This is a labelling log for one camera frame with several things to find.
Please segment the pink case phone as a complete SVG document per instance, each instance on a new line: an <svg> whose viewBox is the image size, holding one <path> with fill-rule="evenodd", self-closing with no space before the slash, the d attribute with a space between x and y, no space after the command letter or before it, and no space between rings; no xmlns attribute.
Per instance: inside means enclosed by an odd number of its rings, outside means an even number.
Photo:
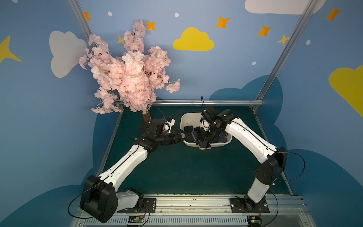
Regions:
<svg viewBox="0 0 363 227"><path fill-rule="evenodd" d="M203 139L202 134L199 134L198 138L196 139L196 143L197 143L200 150L211 149L210 142Z"/></svg>

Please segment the white plastic storage box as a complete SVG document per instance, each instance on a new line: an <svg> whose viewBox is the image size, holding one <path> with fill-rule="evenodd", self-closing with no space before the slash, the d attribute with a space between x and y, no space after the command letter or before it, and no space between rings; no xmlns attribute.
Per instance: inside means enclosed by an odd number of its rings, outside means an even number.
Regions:
<svg viewBox="0 0 363 227"><path fill-rule="evenodd" d="M193 131L200 131L200 120L203 118L201 113L186 113L181 117L181 123L180 123L180 129L184 131L185 126L192 125L194 127ZM212 143L210 142L212 147L222 147L227 144L229 144L232 141L232 136L228 133L224 133L224 139L219 143ZM184 140L184 144L189 147L197 147L192 134L189 136L186 136L186 139Z"/></svg>

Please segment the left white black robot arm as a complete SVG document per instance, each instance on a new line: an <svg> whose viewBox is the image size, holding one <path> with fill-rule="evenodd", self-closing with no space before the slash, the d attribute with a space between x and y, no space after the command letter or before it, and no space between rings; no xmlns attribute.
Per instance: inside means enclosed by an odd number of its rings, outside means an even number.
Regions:
<svg viewBox="0 0 363 227"><path fill-rule="evenodd" d="M106 223L117 211L127 209L131 212L142 211L144 195L130 189L117 194L128 175L158 146L169 146L183 141L180 130L172 130L172 118L153 119L149 127L130 150L111 168L99 176L91 175L84 184L79 207L101 223Z"/></svg>

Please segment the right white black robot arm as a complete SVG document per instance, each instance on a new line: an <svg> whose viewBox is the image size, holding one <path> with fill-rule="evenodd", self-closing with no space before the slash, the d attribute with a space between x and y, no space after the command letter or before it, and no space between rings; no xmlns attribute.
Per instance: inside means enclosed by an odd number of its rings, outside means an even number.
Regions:
<svg viewBox="0 0 363 227"><path fill-rule="evenodd" d="M285 170L287 151L264 140L230 109L218 113L215 108L208 107L201 115L209 127L192 133L199 149L211 148L210 142L216 141L220 134L225 132L236 138L260 162L261 165L255 170L251 188L244 197L245 204L254 207L262 201L266 192Z"/></svg>

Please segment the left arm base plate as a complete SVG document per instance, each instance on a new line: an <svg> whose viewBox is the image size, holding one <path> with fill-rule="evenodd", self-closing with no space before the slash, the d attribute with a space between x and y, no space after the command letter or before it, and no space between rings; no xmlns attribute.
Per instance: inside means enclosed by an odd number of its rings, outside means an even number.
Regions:
<svg viewBox="0 0 363 227"><path fill-rule="evenodd" d="M117 213L155 213L157 206L156 198L144 198L139 200L135 207L117 211Z"/></svg>

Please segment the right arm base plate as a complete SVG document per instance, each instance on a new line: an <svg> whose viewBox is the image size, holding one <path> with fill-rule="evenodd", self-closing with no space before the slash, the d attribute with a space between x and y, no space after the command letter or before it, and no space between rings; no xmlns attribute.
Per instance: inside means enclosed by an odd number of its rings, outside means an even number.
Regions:
<svg viewBox="0 0 363 227"><path fill-rule="evenodd" d="M269 213L266 197L255 203L250 199L233 197L229 199L232 213Z"/></svg>

